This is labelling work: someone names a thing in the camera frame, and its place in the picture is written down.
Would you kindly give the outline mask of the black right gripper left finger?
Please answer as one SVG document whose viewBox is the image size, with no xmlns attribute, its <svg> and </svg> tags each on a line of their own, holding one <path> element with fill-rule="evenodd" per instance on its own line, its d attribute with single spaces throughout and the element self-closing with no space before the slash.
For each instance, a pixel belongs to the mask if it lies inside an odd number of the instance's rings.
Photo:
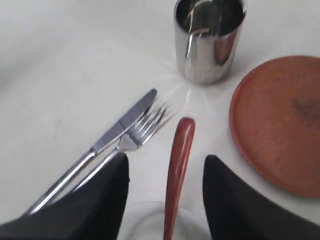
<svg viewBox="0 0 320 240">
<path fill-rule="evenodd" d="M 78 190 L 0 226 L 2 240 L 115 240 L 129 191 L 129 161 L 117 154 Z"/>
</svg>

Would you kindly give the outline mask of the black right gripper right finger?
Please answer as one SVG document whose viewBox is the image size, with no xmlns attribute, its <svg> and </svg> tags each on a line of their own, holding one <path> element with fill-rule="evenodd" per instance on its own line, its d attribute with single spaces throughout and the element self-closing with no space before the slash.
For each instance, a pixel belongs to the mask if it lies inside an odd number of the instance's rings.
<svg viewBox="0 0 320 240">
<path fill-rule="evenodd" d="M 204 161 L 203 204 L 213 240 L 318 240 L 319 225 L 270 201 L 216 155 Z"/>
</svg>

